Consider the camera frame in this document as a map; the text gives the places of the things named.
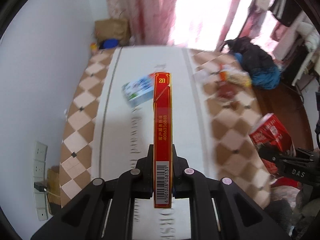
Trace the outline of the blue jacket pile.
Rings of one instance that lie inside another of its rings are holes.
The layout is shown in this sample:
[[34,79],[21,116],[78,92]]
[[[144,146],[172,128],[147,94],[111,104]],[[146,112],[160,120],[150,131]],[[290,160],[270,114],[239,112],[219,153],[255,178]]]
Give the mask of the blue jacket pile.
[[267,53],[250,53],[247,51],[243,54],[234,53],[233,55],[242,69],[248,72],[254,87],[272,90],[279,85],[280,70]]

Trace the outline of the checkered brown white tablecloth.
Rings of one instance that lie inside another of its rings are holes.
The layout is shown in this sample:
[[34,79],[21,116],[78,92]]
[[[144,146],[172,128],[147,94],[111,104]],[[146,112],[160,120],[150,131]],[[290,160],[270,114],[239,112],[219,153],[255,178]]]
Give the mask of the checkered brown white tablecloth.
[[[91,57],[71,103],[60,160],[61,205],[93,178],[118,178],[172,138],[177,154],[208,177],[231,178],[260,207],[270,202],[268,172],[248,136],[261,118],[252,89],[217,97],[221,66],[239,68],[232,55],[176,47],[102,50]],[[153,101],[131,107],[123,87],[156,72],[171,74],[172,125],[154,120]]]

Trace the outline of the black clothes pile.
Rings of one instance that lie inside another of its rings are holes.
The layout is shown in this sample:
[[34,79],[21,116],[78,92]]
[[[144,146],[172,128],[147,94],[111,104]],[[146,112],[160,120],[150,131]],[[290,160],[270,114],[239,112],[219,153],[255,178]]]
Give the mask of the black clothes pile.
[[240,65],[249,75],[270,70],[275,66],[272,57],[259,46],[252,44],[248,37],[227,40],[223,45],[227,45],[231,53],[242,55]]

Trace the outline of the red cigarette box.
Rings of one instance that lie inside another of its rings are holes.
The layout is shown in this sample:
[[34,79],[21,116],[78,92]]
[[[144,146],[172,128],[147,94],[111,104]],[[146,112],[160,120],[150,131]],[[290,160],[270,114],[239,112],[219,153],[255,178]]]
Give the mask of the red cigarette box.
[[157,209],[171,208],[172,94],[171,74],[156,72],[153,91],[153,201]]

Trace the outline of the black plug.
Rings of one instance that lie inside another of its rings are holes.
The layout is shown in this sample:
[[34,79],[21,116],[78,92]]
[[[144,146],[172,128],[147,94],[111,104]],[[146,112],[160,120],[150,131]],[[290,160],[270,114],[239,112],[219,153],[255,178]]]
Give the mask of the black plug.
[[47,192],[47,187],[41,182],[34,182],[34,189],[39,192]]

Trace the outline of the white wall socket strip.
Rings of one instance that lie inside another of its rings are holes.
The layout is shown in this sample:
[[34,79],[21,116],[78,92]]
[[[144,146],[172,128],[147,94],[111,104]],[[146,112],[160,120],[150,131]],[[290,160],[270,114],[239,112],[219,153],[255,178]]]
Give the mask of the white wall socket strip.
[[47,195],[34,189],[34,182],[41,182],[45,185],[46,175],[46,154],[48,146],[37,141],[35,142],[33,161],[33,191],[36,207],[36,214],[39,221],[48,219]]

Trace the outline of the red blanket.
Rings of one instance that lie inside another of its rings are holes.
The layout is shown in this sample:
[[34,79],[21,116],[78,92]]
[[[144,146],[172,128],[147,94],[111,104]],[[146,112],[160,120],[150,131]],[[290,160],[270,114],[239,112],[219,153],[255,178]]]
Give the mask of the red blanket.
[[299,190],[303,187],[302,183],[286,177],[277,178],[275,182],[271,183],[271,188],[279,186],[290,186]]

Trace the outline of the brown paper bag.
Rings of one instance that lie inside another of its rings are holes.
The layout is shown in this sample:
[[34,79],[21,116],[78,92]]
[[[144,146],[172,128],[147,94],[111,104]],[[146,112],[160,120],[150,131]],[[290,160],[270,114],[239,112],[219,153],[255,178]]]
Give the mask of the brown paper bag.
[[99,43],[114,38],[121,46],[128,45],[131,37],[129,22],[125,18],[95,21],[94,32]]

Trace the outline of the dark red wrapper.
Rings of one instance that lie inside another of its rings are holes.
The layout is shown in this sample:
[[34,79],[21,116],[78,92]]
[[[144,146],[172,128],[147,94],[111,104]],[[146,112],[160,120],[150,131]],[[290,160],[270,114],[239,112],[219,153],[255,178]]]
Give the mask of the dark red wrapper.
[[233,100],[236,89],[229,83],[220,83],[217,89],[217,97],[225,100]]

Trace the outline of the red drink carton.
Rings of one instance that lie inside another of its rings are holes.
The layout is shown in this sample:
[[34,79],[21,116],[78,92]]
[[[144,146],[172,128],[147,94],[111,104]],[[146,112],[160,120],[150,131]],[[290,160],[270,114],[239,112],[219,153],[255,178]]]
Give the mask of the red drink carton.
[[264,115],[250,130],[249,137],[257,151],[264,147],[268,154],[275,150],[285,157],[296,156],[291,136],[274,113]]

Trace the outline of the pink floral curtain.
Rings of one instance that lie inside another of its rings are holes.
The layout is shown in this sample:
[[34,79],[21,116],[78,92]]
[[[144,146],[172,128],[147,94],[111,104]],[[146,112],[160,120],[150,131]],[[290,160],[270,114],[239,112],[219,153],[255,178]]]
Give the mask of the pink floral curtain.
[[112,18],[128,20],[136,45],[216,50],[240,0],[107,0]]

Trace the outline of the blue lid white tub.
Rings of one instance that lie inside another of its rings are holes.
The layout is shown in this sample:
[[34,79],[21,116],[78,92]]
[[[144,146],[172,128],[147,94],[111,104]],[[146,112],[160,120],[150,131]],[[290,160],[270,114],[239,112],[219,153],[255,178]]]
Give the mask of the blue lid white tub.
[[99,49],[112,49],[119,45],[119,40],[115,38],[109,38],[99,43]]

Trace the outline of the hanging clothes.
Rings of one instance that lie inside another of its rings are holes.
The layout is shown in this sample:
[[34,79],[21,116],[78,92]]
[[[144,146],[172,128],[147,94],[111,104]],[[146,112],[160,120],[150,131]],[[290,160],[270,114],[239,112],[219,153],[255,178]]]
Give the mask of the hanging clothes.
[[241,35],[272,57],[288,85],[319,67],[319,33],[295,0],[252,0]]

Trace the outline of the orange snack bag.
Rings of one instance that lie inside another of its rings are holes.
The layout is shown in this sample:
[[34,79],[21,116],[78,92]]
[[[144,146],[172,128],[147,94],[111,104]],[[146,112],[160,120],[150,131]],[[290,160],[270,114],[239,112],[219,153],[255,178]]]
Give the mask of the orange snack bag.
[[230,64],[219,65],[219,78],[220,81],[229,82],[245,88],[250,88],[252,86],[252,81],[248,72],[240,70]]

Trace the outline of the blue white milk carton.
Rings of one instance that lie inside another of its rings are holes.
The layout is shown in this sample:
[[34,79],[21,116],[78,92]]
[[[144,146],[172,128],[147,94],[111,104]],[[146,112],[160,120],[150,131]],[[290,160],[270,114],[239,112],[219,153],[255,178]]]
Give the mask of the blue white milk carton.
[[152,73],[124,84],[121,91],[129,106],[135,108],[153,99],[154,83],[155,73]]

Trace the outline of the small orange bottle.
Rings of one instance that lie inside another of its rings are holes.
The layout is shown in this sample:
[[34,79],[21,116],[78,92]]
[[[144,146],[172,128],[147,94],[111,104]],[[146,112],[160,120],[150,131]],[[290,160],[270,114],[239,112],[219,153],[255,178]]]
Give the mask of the small orange bottle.
[[96,43],[91,43],[91,44],[90,44],[90,49],[91,49],[91,53],[92,53],[92,54],[96,54],[97,51],[98,51],[97,44],[96,44]]

